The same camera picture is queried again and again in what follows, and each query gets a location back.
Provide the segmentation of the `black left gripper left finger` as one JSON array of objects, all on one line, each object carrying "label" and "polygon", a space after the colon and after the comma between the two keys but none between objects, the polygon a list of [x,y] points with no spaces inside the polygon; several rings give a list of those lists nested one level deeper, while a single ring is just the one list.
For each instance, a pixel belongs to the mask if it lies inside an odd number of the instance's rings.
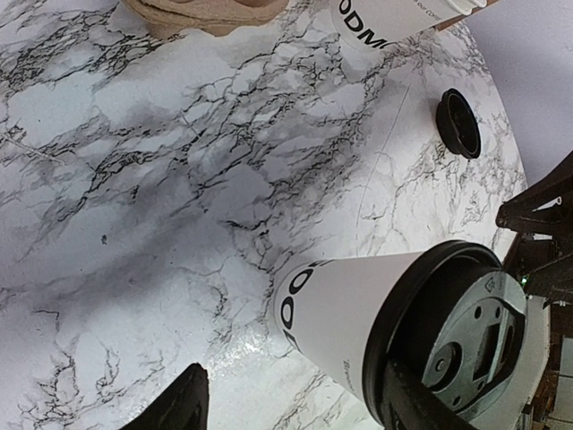
[{"label": "black left gripper left finger", "polygon": [[204,430],[210,404],[208,372],[193,363],[128,423],[128,430]]}]

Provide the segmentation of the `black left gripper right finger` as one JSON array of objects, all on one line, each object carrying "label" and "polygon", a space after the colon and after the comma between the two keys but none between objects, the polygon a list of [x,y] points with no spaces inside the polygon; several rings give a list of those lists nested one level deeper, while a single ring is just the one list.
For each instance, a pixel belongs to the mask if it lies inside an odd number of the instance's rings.
[{"label": "black left gripper right finger", "polygon": [[387,428],[474,429],[396,359],[387,364]]}]

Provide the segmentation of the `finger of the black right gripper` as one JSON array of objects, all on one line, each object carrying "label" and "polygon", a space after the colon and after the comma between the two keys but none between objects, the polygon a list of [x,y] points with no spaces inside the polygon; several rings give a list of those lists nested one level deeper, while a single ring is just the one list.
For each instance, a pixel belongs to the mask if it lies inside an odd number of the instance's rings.
[{"label": "finger of the black right gripper", "polygon": [[517,234],[504,269],[531,296],[572,294],[572,156],[503,203],[499,228]]}]

